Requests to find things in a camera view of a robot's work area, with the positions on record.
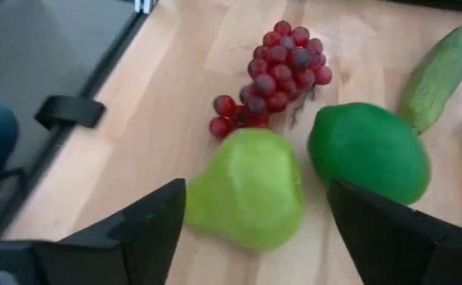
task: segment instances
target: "grape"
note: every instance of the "grape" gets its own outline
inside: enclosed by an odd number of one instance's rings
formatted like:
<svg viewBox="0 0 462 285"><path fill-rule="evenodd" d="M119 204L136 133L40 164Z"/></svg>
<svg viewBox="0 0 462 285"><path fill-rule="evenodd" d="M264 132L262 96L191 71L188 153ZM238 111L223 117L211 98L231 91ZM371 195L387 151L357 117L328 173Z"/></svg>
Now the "grape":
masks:
<svg viewBox="0 0 462 285"><path fill-rule="evenodd" d="M322 55L319 52L313 52L310 54L310 63L308 68L311 70L316 70L322 64Z"/></svg>
<svg viewBox="0 0 462 285"><path fill-rule="evenodd" d="M213 118L208 128L210 133L218 139L224 139L232 130L231 122L223 116Z"/></svg>
<svg viewBox="0 0 462 285"><path fill-rule="evenodd" d="M288 63L291 68L304 69L310 63L310 54L304 48L297 48L292 50L289 54Z"/></svg>
<svg viewBox="0 0 462 285"><path fill-rule="evenodd" d="M327 85L331 82L333 72L327 66L321 66L316 70L316 79L318 85Z"/></svg>
<svg viewBox="0 0 462 285"><path fill-rule="evenodd" d="M253 57L254 59L266 59L266 53L268 51L268 47L258 46L254 50Z"/></svg>
<svg viewBox="0 0 462 285"><path fill-rule="evenodd" d="M316 84L316 75L310 69L304 69L294 74L298 89L309 89Z"/></svg>
<svg viewBox="0 0 462 285"><path fill-rule="evenodd" d="M247 108L252 115L259 115L266 112L266 102L261 97L252 97L247 102Z"/></svg>
<svg viewBox="0 0 462 285"><path fill-rule="evenodd" d="M214 99L214 110L219 116L231 117L236 106L229 95L219 95Z"/></svg>
<svg viewBox="0 0 462 285"><path fill-rule="evenodd" d="M252 84L246 85L240 90L240 101L241 103L247 103L248 99L254 96L255 90Z"/></svg>
<svg viewBox="0 0 462 285"><path fill-rule="evenodd" d="M294 80L289 80L289 81L286 81L286 82L282 82L281 88L288 95L297 91L296 82Z"/></svg>
<svg viewBox="0 0 462 285"><path fill-rule="evenodd" d="M270 114L267 112L266 101L260 97L257 97L257 99L259 99L262 102L259 103L259 101L257 101L256 103L254 103L254 105L256 106L251 106L250 108L247 107L248 122L246 127L252 127L257 124L268 124L268 122L270 121ZM253 112L251 108L257 108L259 112Z"/></svg>
<svg viewBox="0 0 462 285"><path fill-rule="evenodd" d="M279 33L281 36L287 36L291 33L291 25L286 21L280 21L275 24L273 30Z"/></svg>
<svg viewBox="0 0 462 285"><path fill-rule="evenodd" d="M297 47L304 47L310 38L310 32L305 27L297 27L293 30L293 39Z"/></svg>
<svg viewBox="0 0 462 285"><path fill-rule="evenodd" d="M280 44L281 47L285 47L288 51L293 50L296 48L296 44L294 44L294 40L291 36L283 36L280 39Z"/></svg>
<svg viewBox="0 0 462 285"><path fill-rule="evenodd" d="M313 38L309 40L309 42L305 45L305 48L310 53L321 53L323 52L323 43L319 39Z"/></svg>
<svg viewBox="0 0 462 285"><path fill-rule="evenodd" d="M248 75L251 78L257 77L259 74L266 73L268 63L263 59L253 59L247 67Z"/></svg>
<svg viewBox="0 0 462 285"><path fill-rule="evenodd" d="M274 47L280 43L281 38L282 36L277 32L267 32L263 37L263 46L268 48Z"/></svg>
<svg viewBox="0 0 462 285"><path fill-rule="evenodd" d="M268 63L283 63L286 61L286 57L287 49L281 46L272 47L267 53Z"/></svg>
<svg viewBox="0 0 462 285"><path fill-rule="evenodd" d="M323 66L324 64L326 64L326 56L320 54L320 66Z"/></svg>
<svg viewBox="0 0 462 285"><path fill-rule="evenodd" d="M268 73L277 82L286 82L293 77L291 69L285 64L278 64L273 66Z"/></svg>
<svg viewBox="0 0 462 285"><path fill-rule="evenodd" d="M263 97L273 94L277 84L275 80L268 74L260 74L254 78L254 87L261 93Z"/></svg>
<svg viewBox="0 0 462 285"><path fill-rule="evenodd" d="M283 91L276 91L272 97L266 101L268 112L282 112L286 109L288 103L287 94Z"/></svg>

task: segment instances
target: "green pear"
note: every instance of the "green pear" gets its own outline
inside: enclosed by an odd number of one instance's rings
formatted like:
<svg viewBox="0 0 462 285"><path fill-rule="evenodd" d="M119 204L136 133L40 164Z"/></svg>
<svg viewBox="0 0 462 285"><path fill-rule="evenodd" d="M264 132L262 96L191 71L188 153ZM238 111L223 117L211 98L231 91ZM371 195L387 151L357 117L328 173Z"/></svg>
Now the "green pear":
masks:
<svg viewBox="0 0 462 285"><path fill-rule="evenodd" d="M187 184L185 222L267 251L294 235L303 205L289 141L265 129L240 129L222 143L206 172Z"/></svg>

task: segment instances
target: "cucumber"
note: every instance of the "cucumber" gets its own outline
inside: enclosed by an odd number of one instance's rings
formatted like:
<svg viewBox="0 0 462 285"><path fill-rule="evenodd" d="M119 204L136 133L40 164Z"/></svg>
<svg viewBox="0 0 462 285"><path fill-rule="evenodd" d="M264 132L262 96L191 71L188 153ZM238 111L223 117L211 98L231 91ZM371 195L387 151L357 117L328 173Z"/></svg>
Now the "cucumber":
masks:
<svg viewBox="0 0 462 285"><path fill-rule="evenodd" d="M439 41L415 68L403 90L402 116L418 135L434 124L462 80L462 27Z"/></svg>

